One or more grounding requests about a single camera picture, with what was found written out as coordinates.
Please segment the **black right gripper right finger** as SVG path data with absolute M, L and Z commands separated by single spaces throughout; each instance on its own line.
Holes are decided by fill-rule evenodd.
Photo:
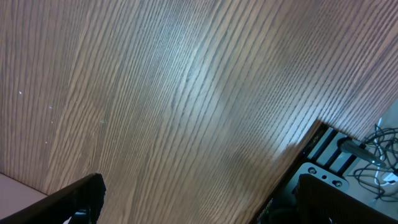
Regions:
M 397 220 L 310 174 L 299 177 L 296 199 L 301 223 L 397 224 Z

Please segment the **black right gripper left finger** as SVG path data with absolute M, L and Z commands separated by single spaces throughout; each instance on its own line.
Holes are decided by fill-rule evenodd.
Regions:
M 103 176 L 93 173 L 6 218 L 2 224 L 96 224 L 104 205 Z

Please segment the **grey metal mounting plate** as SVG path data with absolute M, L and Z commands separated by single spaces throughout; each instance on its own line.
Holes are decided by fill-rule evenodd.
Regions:
M 310 174 L 342 192 L 346 192 L 349 189 L 349 183 L 344 178 L 338 177 L 311 162 L 305 162 L 294 172 L 293 176 L 288 179 L 287 185 L 283 187 L 281 193 L 278 194 L 279 201 L 287 205 L 295 205 L 297 203 L 294 191 L 297 188 L 300 175 L 304 174 Z

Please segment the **white cardboard box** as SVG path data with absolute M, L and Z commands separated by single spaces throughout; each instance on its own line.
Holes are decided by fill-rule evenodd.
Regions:
M 0 176 L 0 218 L 6 218 L 47 197 L 4 174 Z

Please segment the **aluminium frame rail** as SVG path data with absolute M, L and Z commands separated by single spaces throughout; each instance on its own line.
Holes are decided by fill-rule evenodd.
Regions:
M 358 156 L 339 149 L 339 140 L 352 140 L 361 149 L 366 146 L 349 136 L 320 123 L 303 153 L 313 164 L 340 177 L 346 177 L 360 161 Z

